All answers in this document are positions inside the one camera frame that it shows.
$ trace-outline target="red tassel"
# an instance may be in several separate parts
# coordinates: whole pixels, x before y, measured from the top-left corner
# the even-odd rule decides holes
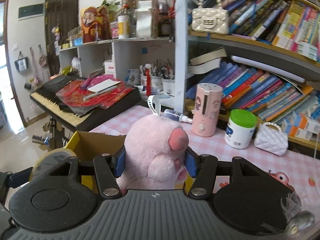
[[[147,74],[147,97],[151,96],[151,77],[150,77],[150,69],[146,69]]]

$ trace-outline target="piano keys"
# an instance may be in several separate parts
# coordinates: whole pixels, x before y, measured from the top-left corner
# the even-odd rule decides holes
[[[30,94],[30,98],[40,108],[72,132],[75,132],[76,130],[90,131],[134,106],[141,100],[139,90],[135,88],[110,108],[101,109],[96,107],[85,116],[79,117],[74,113],[60,110],[59,103],[61,100],[55,95],[64,86],[76,79],[78,79],[78,77],[58,76]]]

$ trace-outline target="pink plush pig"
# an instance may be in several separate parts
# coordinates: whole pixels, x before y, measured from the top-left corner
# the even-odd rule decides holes
[[[187,177],[187,133],[178,122],[155,114],[135,122],[124,141],[125,169],[117,179],[125,189],[174,189]]]

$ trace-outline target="pink humidifier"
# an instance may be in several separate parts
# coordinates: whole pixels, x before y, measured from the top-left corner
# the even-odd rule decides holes
[[[201,83],[197,85],[195,112],[192,121],[192,131],[202,137],[210,137],[216,131],[220,111],[222,87]]]

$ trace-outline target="wooden door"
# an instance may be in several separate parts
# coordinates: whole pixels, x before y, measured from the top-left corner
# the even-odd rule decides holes
[[[45,0],[45,41],[51,75],[57,74],[60,68],[59,57],[55,55],[55,36],[51,33],[57,25],[61,45],[68,42],[68,31],[78,27],[78,0]]]

